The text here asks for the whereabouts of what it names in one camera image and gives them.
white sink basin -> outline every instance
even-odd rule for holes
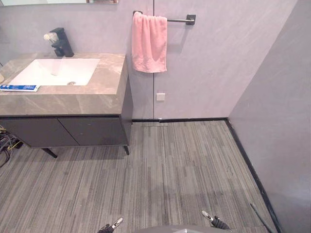
[[[100,59],[35,59],[10,85],[87,85]]]

wall socket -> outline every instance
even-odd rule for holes
[[[164,101],[164,100],[165,100],[165,93],[156,94],[156,101]]]

cabinet leg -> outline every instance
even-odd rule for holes
[[[44,150],[44,152],[48,153],[53,158],[57,158],[57,155],[54,154],[49,148],[42,148],[42,149]]]
[[[123,147],[124,147],[124,149],[125,149],[126,154],[129,155],[129,154],[130,154],[130,151],[128,150],[128,146],[123,146]]]

black faucet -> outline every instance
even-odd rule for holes
[[[52,44],[52,47],[55,48],[55,54],[59,57],[64,55],[65,57],[72,57],[74,53],[72,52],[64,28],[55,28],[50,32],[56,33],[58,37],[58,40]]]

marble countertop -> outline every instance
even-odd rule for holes
[[[57,58],[53,53],[23,54],[0,73],[8,84],[34,59]],[[128,70],[125,54],[76,53],[72,58],[100,59],[85,86],[41,86],[37,92],[0,91],[0,116],[120,114]]]

